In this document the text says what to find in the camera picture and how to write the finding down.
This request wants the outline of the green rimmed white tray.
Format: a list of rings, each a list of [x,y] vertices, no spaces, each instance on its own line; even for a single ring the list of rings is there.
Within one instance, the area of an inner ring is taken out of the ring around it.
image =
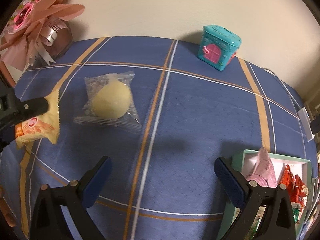
[[[311,162],[244,150],[214,171],[229,201],[217,239],[297,239],[311,196]]]

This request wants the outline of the teal house-shaped tin box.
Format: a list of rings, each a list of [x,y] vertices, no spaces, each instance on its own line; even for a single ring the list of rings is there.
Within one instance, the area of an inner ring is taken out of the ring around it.
[[[235,57],[242,39],[235,33],[219,25],[203,27],[202,39],[197,57],[219,71]]]

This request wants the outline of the white power strip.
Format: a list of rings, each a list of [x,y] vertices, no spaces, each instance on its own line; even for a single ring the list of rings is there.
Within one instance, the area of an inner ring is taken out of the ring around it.
[[[311,121],[310,121],[310,118],[309,118],[309,115],[308,115],[306,108],[305,107],[301,108],[297,112],[297,114],[298,114],[300,121],[303,125],[307,141],[308,142],[312,141],[314,139],[315,135],[313,134],[311,127],[310,127]]]

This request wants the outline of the pink snack packet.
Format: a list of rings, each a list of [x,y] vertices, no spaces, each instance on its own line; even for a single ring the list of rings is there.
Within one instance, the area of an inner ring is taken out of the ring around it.
[[[262,147],[259,150],[253,171],[246,179],[247,181],[254,180],[262,187],[277,187],[274,165],[266,148]]]

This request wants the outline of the blue plaid tablecloth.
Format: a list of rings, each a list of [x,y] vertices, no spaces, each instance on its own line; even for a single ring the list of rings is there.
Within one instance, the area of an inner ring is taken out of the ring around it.
[[[16,84],[22,100],[60,89],[60,135],[30,150],[15,143],[1,154],[1,185],[27,239],[42,184],[66,185],[107,155],[112,173],[88,212],[107,239],[215,239],[227,196],[213,168],[217,157],[246,149],[308,159],[294,101],[263,69],[238,58],[223,71],[199,60],[198,46],[154,37],[108,37],[74,43],[50,67],[26,71]],[[141,124],[79,124],[88,100],[85,78],[133,71],[131,89]]]

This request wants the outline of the cream orange cracker packet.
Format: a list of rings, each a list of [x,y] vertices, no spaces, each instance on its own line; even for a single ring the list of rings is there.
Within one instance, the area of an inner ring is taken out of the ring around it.
[[[32,117],[15,126],[15,142],[22,148],[29,142],[47,138],[52,144],[57,143],[60,134],[59,89],[45,97],[49,109],[46,113]]]

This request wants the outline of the red good luck snack bag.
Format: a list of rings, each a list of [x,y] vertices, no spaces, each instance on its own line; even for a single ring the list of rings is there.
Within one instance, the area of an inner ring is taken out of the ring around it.
[[[286,186],[293,208],[293,219],[296,224],[299,224],[308,201],[309,189],[299,175],[292,173],[289,164],[283,165],[279,184]]]

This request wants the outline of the pink paper flower bouquet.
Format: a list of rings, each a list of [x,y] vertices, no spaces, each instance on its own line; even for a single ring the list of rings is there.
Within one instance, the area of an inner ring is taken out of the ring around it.
[[[39,57],[46,64],[54,63],[47,48],[56,43],[61,30],[54,27],[55,22],[68,22],[84,9],[81,4],[64,4],[63,0],[24,0],[5,26],[1,61],[20,71]]]

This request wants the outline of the clear wrapped round bun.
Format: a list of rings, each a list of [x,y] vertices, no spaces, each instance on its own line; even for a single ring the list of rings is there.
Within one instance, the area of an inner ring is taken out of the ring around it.
[[[133,71],[86,77],[88,101],[82,108],[82,114],[76,116],[74,122],[139,131],[142,124],[130,87],[134,77]]]

